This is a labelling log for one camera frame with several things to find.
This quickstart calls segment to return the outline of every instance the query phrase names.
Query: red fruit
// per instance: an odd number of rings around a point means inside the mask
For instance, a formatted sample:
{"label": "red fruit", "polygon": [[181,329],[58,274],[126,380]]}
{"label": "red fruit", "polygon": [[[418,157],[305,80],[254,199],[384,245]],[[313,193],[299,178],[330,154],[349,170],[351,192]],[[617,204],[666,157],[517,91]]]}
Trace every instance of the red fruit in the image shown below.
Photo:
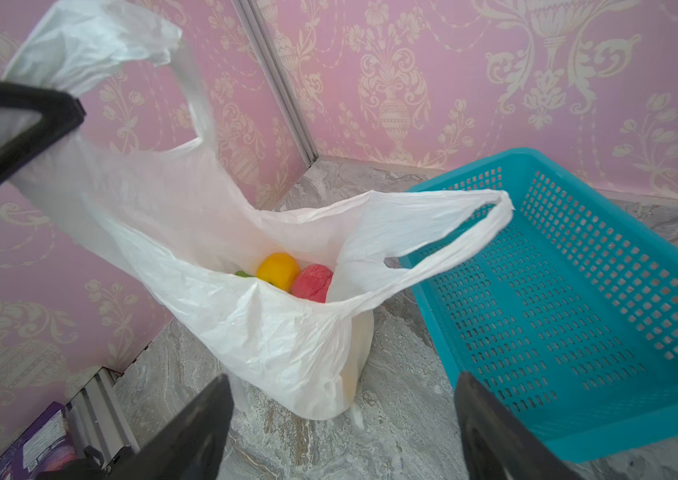
{"label": "red fruit", "polygon": [[323,265],[310,265],[296,276],[291,286],[291,294],[313,302],[326,302],[326,295],[334,272]]}

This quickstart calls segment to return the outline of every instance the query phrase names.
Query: baseboard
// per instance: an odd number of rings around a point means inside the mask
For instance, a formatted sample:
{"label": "baseboard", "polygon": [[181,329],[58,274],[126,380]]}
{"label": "baseboard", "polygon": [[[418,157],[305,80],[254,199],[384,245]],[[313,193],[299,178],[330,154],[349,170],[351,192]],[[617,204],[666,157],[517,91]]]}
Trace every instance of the baseboard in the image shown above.
{"label": "baseboard", "polygon": [[[407,165],[398,165],[398,164],[383,164],[381,162],[371,162],[364,160],[355,160],[353,158],[341,158],[341,157],[329,157],[321,155],[318,160],[328,160],[337,162],[340,164],[348,165],[358,165],[363,167],[376,168],[377,170],[391,171],[391,172],[401,172],[405,174],[416,174],[422,175],[428,178],[434,178],[438,175],[444,174],[445,170],[435,170],[433,168],[418,168],[418,167],[409,167]],[[603,197],[606,197],[610,200],[623,200],[627,202],[635,202],[637,204],[651,204],[651,205],[664,205],[664,206],[673,206],[678,208],[678,199],[676,198],[663,198],[663,197],[651,197],[650,195],[640,195],[640,194],[630,194],[625,192],[613,192],[610,190],[598,190]]]}

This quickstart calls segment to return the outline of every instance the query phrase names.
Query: purple box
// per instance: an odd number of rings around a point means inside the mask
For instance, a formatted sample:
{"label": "purple box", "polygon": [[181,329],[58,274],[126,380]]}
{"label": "purple box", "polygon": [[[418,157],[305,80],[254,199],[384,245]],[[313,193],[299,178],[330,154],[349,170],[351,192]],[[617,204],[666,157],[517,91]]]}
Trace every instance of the purple box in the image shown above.
{"label": "purple box", "polygon": [[29,480],[76,457],[65,407],[54,402],[0,456],[0,480]]}

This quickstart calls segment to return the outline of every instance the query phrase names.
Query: white label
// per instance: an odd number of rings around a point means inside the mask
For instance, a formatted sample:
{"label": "white label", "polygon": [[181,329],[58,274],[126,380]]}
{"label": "white label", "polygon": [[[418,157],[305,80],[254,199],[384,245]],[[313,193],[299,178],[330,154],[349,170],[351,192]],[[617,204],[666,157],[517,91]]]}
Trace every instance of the white label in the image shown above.
{"label": "white label", "polygon": [[46,448],[53,445],[56,440],[59,440],[64,435],[66,435],[64,417],[62,416],[62,411],[59,410],[24,444],[22,451],[24,469],[31,472],[32,469],[28,467],[36,467],[40,460],[42,460],[40,456],[46,451]]}

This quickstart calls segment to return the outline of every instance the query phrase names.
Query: marble floor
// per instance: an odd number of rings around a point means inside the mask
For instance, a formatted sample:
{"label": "marble floor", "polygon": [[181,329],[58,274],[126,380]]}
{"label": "marble floor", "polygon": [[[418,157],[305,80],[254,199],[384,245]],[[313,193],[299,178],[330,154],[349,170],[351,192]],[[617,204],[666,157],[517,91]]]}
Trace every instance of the marble floor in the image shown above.
{"label": "marble floor", "polygon": [[[279,210],[326,206],[368,190],[404,191],[428,177],[319,160]],[[678,208],[616,202],[678,247]],[[356,405],[327,422],[296,417],[236,384],[236,410],[219,479],[467,478],[452,389],[408,290],[374,310]],[[115,384],[145,445],[223,366],[176,320]],[[573,466],[584,478],[678,480],[678,438]]]}

